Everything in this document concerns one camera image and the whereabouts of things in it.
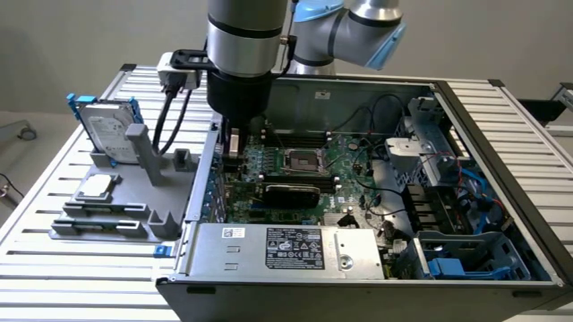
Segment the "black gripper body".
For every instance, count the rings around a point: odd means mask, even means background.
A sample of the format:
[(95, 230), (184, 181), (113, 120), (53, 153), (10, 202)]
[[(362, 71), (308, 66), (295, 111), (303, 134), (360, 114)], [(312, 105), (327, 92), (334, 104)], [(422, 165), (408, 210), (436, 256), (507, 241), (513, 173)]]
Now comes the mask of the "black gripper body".
[(239, 77), (212, 70), (207, 75), (207, 102), (232, 127), (244, 127), (267, 109), (273, 75)]

